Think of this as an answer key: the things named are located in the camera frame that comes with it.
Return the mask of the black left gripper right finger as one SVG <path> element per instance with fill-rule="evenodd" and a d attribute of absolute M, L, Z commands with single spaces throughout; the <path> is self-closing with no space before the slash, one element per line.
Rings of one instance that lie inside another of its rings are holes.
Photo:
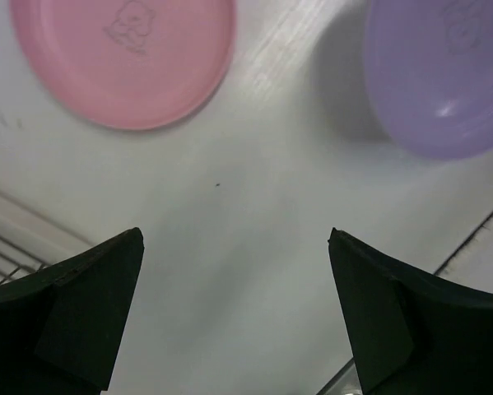
<path fill-rule="evenodd" d="M 493 394 L 493 294 L 342 230 L 328 252 L 364 394 Z"/>

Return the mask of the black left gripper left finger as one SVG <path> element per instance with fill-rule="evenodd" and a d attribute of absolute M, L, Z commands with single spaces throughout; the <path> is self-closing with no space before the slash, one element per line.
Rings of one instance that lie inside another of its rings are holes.
<path fill-rule="evenodd" d="M 140 229 L 0 285 L 0 394 L 100 394 L 142 266 Z"/>

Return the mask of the purple plastic plate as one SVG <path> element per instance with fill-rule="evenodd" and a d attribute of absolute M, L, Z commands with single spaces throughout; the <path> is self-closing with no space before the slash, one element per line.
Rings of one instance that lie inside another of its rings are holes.
<path fill-rule="evenodd" d="M 399 146 L 445 160 L 493 149 L 493 1 L 372 1 L 363 64 Z"/>

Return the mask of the pink plastic plate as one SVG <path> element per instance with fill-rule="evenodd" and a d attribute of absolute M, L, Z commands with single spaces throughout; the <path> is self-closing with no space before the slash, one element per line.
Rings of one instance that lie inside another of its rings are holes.
<path fill-rule="evenodd" d="M 148 130 L 204 105 L 234 52 L 233 1 L 12 1 L 18 43 L 64 108 Z"/>

